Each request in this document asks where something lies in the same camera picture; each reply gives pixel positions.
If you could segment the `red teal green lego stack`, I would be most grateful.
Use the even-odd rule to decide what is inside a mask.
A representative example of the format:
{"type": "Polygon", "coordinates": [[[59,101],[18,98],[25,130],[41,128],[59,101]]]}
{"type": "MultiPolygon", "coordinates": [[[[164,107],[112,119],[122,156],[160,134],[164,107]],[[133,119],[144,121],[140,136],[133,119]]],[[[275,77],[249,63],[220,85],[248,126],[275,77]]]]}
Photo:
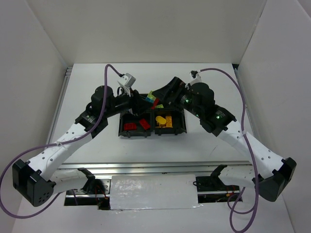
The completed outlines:
{"type": "Polygon", "coordinates": [[[153,95],[153,92],[152,92],[152,91],[149,92],[149,94],[147,95],[147,97],[145,98],[145,100],[153,104],[152,107],[151,107],[151,109],[153,109],[153,110],[156,108],[156,106],[157,106],[158,103],[159,103],[159,99],[156,98],[156,97],[153,95]]]}

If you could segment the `yellow rounded lego brick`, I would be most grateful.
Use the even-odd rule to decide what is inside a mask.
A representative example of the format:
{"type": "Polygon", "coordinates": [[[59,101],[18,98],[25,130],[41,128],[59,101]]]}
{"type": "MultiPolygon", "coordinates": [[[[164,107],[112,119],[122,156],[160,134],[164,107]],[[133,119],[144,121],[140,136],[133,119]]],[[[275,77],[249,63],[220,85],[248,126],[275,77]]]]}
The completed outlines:
{"type": "Polygon", "coordinates": [[[163,128],[166,127],[166,119],[162,116],[156,116],[155,117],[156,127],[157,128],[163,128]]]}

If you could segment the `red flower lego brick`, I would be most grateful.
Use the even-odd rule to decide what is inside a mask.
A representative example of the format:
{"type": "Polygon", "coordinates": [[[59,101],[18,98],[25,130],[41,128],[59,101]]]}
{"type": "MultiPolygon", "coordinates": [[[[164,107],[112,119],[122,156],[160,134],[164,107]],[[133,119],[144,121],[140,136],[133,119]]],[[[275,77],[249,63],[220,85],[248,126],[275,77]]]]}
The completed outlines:
{"type": "Polygon", "coordinates": [[[125,123],[123,125],[123,130],[124,131],[135,131],[137,130],[137,125],[136,123],[125,123]]]}

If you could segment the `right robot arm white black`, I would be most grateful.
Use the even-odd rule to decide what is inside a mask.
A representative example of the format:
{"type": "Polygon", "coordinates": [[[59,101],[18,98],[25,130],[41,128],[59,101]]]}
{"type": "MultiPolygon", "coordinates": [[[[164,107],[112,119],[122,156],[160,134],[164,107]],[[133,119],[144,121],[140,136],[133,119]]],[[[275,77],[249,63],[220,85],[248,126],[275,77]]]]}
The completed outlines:
{"type": "Polygon", "coordinates": [[[272,152],[243,130],[234,115],[215,103],[214,92],[206,83],[186,85],[174,77],[153,95],[164,104],[182,108],[199,118],[205,131],[225,141],[253,165],[252,169],[219,166],[213,176],[224,185],[253,187],[262,198],[274,202],[291,181],[296,161],[272,152]]]}

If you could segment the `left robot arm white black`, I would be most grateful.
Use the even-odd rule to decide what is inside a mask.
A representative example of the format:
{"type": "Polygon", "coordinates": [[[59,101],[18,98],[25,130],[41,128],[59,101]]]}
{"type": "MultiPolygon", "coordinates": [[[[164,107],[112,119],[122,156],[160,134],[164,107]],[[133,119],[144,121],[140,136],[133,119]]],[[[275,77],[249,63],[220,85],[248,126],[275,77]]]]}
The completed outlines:
{"type": "Polygon", "coordinates": [[[111,87],[97,87],[86,109],[55,143],[45,146],[40,154],[26,162],[19,159],[13,163],[13,187],[34,207],[43,205],[57,191],[88,189],[95,177],[87,169],[78,168],[63,177],[55,172],[108,125],[109,117],[125,111],[139,116],[151,107],[152,103],[137,90],[115,97],[111,87]]]}

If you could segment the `orange flat lego plate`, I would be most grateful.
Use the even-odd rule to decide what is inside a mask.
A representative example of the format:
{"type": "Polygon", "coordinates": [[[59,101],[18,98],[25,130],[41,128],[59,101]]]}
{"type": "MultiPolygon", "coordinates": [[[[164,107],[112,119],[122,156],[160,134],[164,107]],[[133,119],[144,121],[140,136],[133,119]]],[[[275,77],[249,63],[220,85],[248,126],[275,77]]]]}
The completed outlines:
{"type": "Polygon", "coordinates": [[[171,116],[166,116],[166,128],[172,128],[173,127],[173,121],[171,116]]]}

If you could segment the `black four compartment tray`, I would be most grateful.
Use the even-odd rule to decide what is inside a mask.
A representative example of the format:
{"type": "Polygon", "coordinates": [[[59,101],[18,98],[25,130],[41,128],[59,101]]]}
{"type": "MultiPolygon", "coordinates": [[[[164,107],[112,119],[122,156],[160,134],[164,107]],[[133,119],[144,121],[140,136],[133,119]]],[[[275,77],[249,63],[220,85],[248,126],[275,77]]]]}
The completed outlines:
{"type": "Polygon", "coordinates": [[[163,134],[172,134],[172,135],[178,135],[182,133],[187,132],[186,127],[186,120],[185,120],[185,113],[182,109],[174,109],[170,108],[168,105],[163,104],[164,108],[162,109],[149,109],[148,111],[144,112],[140,116],[135,116],[128,111],[122,112],[120,114],[119,119],[119,132],[118,136],[123,137],[137,137],[137,136],[143,136],[143,137],[149,137],[152,133],[156,135],[163,135],[163,134]],[[166,118],[166,116],[171,116],[173,121],[173,127],[172,128],[157,128],[156,127],[156,116],[162,116],[166,118]],[[150,129],[144,130],[142,126],[140,125],[139,121],[141,119],[145,119],[150,124],[150,129]],[[125,123],[136,123],[137,130],[135,131],[124,131],[123,125],[125,123]]]}

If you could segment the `white foil covered board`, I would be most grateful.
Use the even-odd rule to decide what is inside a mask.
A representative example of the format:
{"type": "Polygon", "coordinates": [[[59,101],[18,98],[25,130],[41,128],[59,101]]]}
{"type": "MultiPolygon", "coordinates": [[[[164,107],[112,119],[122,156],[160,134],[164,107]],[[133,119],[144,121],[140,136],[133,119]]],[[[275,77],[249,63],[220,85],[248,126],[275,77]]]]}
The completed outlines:
{"type": "Polygon", "coordinates": [[[112,210],[191,209],[199,206],[195,176],[113,176],[112,210]]]}

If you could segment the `aluminium frame rail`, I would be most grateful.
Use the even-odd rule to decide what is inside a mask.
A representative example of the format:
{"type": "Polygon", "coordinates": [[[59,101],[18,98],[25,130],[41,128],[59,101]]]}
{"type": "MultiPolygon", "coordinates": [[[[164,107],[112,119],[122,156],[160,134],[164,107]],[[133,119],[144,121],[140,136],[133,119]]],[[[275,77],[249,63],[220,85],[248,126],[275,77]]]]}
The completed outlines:
{"type": "Polygon", "coordinates": [[[211,173],[218,165],[250,166],[247,161],[233,162],[163,162],[163,163],[65,163],[58,169],[69,171],[86,168],[94,175],[153,175],[211,173]]]}

